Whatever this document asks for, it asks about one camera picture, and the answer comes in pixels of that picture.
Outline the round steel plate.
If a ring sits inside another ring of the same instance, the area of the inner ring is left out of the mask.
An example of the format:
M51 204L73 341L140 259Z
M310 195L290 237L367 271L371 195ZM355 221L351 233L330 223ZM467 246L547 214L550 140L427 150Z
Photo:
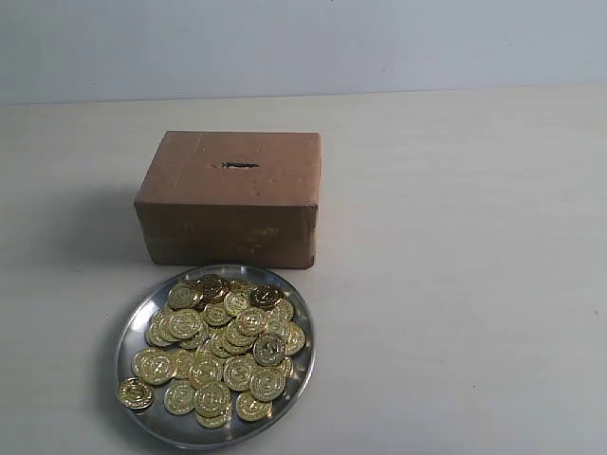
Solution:
M138 300L118 338L115 358L115 381L130 376L131 360L136 351L145 344L144 330L148 320L158 310L168 293L180 279L200 279L207 274L217 274L227 279L243 279L255 284L273 284L279 287L293 303L295 322L300 324L306 336L303 349L295 355L294 377L285 387L285 396L277 399L268 417L248 423L234 416L224 429L204 429L186 416L170 414L162 404L160 394L164 386L155 393L155 401L147 409L124 412L138 427L140 434L146 433L160 442L191 453L201 453L242 443L280 421L301 397L314 369L316 356L315 329L311 311L301 293L285 278L269 270L243 264L212 264L182 272L154 285Z

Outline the gold coin on plate rim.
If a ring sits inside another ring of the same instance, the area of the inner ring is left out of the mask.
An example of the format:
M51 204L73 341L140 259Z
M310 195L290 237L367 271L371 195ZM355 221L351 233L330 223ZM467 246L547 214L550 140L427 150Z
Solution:
M129 377L120 382L117 389L120 403L130 410L145 410L155 400L154 388L137 377Z

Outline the gold coin plate front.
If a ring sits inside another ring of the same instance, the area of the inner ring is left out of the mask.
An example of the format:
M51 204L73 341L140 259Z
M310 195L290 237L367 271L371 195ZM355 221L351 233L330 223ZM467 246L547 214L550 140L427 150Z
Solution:
M172 415L185 415L194 409L195 389L187 380L173 381L165 391L163 404Z

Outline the gold coin plate bottom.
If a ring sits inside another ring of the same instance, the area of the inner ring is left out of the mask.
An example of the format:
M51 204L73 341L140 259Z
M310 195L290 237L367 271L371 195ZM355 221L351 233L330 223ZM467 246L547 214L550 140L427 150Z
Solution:
M271 401L260 401L250 391L241 392L236 398L236 414L245 422L267 419L272 413Z

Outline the dark gold coin right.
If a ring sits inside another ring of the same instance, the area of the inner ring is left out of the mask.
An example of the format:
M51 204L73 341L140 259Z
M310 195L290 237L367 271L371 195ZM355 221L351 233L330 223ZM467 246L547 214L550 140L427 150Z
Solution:
M273 309L284 296L283 291L271 284L261 284L252 288L249 293L249 302L252 306L263 310Z

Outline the brown cardboard box with slot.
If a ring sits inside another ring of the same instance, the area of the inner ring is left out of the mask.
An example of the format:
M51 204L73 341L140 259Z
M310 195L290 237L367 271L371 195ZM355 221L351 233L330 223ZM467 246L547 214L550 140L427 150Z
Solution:
M321 177L317 133L168 131L134 206L156 264L307 269Z

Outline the gold coin plate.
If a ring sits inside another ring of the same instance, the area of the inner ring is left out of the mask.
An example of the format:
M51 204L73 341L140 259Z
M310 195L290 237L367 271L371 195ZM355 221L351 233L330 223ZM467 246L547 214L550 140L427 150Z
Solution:
M260 401L250 391L241 392L236 398L236 414L245 422L267 419L272 413L271 401Z
M195 389L187 380L173 381L165 391L163 404L172 415L185 415L194 409Z

